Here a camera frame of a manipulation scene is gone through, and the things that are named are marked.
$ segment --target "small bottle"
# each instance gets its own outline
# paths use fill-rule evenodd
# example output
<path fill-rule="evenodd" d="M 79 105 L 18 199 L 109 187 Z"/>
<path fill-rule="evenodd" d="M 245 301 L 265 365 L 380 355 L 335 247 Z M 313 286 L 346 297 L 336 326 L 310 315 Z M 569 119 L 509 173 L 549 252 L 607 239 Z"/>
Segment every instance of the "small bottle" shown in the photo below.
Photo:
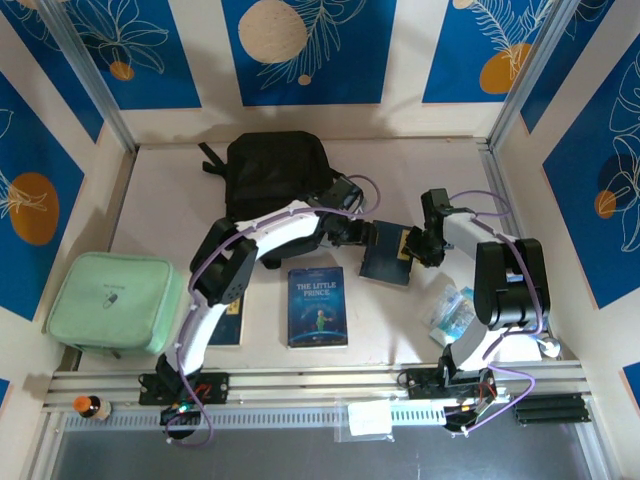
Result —
<path fill-rule="evenodd" d="M 111 414 L 111 403 L 95 395 L 78 397 L 73 401 L 73 409 L 84 418 L 106 420 Z"/>

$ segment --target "black backpack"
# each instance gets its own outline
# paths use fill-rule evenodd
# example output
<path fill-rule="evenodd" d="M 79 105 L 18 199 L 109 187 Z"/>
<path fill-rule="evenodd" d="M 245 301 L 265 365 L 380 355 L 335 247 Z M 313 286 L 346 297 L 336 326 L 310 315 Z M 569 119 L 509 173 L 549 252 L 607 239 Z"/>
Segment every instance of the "black backpack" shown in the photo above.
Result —
<path fill-rule="evenodd" d="M 206 143 L 205 172 L 226 181 L 227 217 L 252 220 L 320 193 L 341 174 L 329 167 L 322 143 L 307 132 L 245 133 L 227 148 L 225 164 Z"/>

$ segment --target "mint green pouch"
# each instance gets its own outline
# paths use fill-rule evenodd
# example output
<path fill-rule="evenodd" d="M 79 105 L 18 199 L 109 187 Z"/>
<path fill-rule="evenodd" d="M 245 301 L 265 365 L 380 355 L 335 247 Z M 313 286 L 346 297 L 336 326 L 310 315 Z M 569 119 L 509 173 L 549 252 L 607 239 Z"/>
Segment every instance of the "mint green pouch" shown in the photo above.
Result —
<path fill-rule="evenodd" d="M 82 351 L 160 353 L 182 295 L 183 279 L 157 257 L 85 253 L 65 279 L 47 331 Z"/>

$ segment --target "white tabletop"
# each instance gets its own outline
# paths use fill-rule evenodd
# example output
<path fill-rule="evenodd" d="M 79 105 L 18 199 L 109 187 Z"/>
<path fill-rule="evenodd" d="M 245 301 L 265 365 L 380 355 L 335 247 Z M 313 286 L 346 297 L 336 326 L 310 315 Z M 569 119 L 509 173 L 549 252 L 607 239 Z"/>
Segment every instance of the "white tabletop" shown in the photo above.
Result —
<path fill-rule="evenodd" d="M 374 179 L 382 203 L 371 219 L 405 225 L 424 223 L 420 195 L 445 187 L 450 194 L 487 190 L 488 182 L 472 140 L 397 139 L 324 142 L 332 167 Z M 211 145 L 224 159 L 226 145 Z M 204 173 L 197 146 L 143 147 L 135 163 L 112 251 L 169 259 L 185 278 L 197 248 L 213 222 L 224 216 L 224 181 Z M 365 194 L 375 192 L 362 183 Z M 489 198 L 465 197 L 456 205 L 495 211 Z M 409 287 L 358 277 L 362 247 L 320 248 L 285 260 L 278 271 L 257 264 L 245 296 L 238 347 L 209 347 L 207 368 L 287 368 L 435 362 L 442 347 L 422 323 L 444 286 L 473 286 L 474 262 L 447 252 L 440 268 L 414 263 Z M 349 345 L 341 349 L 287 348 L 287 272 L 292 268 L 344 268 Z M 155 358 L 83 355 L 80 370 L 152 369 Z"/>

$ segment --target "book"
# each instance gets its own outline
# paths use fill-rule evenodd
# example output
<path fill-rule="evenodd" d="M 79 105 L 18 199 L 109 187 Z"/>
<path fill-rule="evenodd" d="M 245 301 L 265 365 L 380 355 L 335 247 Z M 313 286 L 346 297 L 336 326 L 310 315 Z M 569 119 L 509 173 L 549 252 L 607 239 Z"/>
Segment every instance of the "book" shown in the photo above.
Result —
<path fill-rule="evenodd" d="M 209 345 L 229 346 L 240 345 L 242 334 L 242 314 L 244 310 L 244 295 L 229 304 L 225 312 L 218 320 Z"/>
<path fill-rule="evenodd" d="M 289 348 L 348 343 L 342 267 L 289 271 Z"/>
<path fill-rule="evenodd" d="M 374 221 L 377 235 L 369 237 L 360 276 L 394 285 L 409 285 L 413 258 L 402 253 L 411 227 Z"/>

